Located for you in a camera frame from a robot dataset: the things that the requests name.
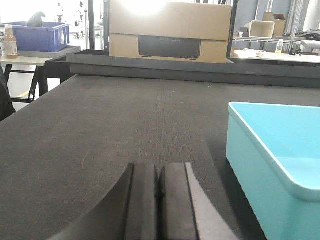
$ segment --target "light blue plastic tray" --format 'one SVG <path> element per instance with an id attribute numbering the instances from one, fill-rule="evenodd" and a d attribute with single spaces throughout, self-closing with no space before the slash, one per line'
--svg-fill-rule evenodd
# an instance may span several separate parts
<path id="1" fill-rule="evenodd" d="M 268 240 L 320 240 L 320 107 L 230 102 L 226 156 Z"/>

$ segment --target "workbench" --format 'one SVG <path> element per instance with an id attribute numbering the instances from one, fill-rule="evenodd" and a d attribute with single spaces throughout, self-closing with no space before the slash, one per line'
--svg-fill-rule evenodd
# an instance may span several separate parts
<path id="1" fill-rule="evenodd" d="M 226 159 L 232 101 L 319 106 L 320 89 L 72 77 L 0 123 L 0 238 L 56 234 L 127 163 L 190 162 L 239 239 L 265 239 Z"/>

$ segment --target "metal shelf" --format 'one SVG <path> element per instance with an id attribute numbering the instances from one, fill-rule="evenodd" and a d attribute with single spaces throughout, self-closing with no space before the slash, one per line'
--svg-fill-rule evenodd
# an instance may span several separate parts
<path id="1" fill-rule="evenodd" d="M 254 37 L 239 37 L 239 36 L 234 36 L 233 41 L 236 42 L 247 42 L 247 43 L 270 43 L 270 44 L 277 44 L 279 42 L 280 38 L 254 38 Z M 301 40 L 304 38 L 301 38 L 299 40 L 295 40 L 294 44 L 296 45 L 301 45 Z M 283 39 L 283 44 L 284 45 L 289 45 L 290 40 L 288 39 Z"/>

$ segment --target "floor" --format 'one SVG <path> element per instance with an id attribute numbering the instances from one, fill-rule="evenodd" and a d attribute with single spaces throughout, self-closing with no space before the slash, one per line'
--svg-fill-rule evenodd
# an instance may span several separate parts
<path id="1" fill-rule="evenodd" d="M 86 41 L 84 39 L 74 39 L 73 34 L 70 33 L 70 44 L 71 46 L 81 46 L 81 49 L 86 49 Z M 101 50 L 101 39 L 99 36 L 95 38 L 95 46 L 97 50 Z M 27 65 L 13 65 L 12 70 L 24 70 L 24 71 L 34 71 L 35 66 Z M 33 75 L 29 73 L 15 73 L 10 74 L 10 79 L 8 81 L 8 88 L 10 95 L 12 97 L 27 98 L 31 86 Z M 57 78 L 48 78 L 49 91 L 54 89 L 60 84 L 60 80 Z M 35 92 L 35 98 L 39 98 L 39 89 L 37 88 Z M 13 106 L 16 111 L 27 106 L 28 103 L 13 102 Z"/>

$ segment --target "yellow floor marking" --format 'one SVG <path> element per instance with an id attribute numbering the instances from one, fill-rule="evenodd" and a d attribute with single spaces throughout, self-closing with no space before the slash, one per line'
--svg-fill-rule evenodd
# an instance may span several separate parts
<path id="1" fill-rule="evenodd" d="M 20 94 L 19 96 L 17 96 L 17 98 L 22 98 L 25 95 L 28 95 L 30 91 L 26 91 L 25 93 Z"/>

